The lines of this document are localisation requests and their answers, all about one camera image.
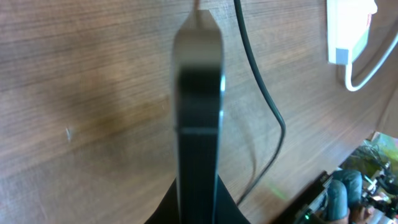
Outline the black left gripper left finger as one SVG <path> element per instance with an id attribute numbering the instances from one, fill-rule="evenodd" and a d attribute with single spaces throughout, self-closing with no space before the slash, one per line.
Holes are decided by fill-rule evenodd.
<path id="1" fill-rule="evenodd" d="M 148 218 L 145 224 L 179 224 L 177 183 L 174 180 L 161 200 L 155 212 Z"/>

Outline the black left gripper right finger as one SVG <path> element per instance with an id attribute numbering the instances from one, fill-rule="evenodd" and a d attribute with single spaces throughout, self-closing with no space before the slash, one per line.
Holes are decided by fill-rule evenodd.
<path id="1" fill-rule="evenodd" d="M 218 176 L 216 190 L 216 224 L 249 224 Z"/>

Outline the smartphone with cyan screen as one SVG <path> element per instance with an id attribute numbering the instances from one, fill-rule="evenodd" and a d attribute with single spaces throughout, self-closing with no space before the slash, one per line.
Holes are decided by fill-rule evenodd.
<path id="1" fill-rule="evenodd" d="M 173 54 L 177 198 L 181 223 L 214 223 L 223 101 L 223 41 L 208 10 L 194 10 Z"/>

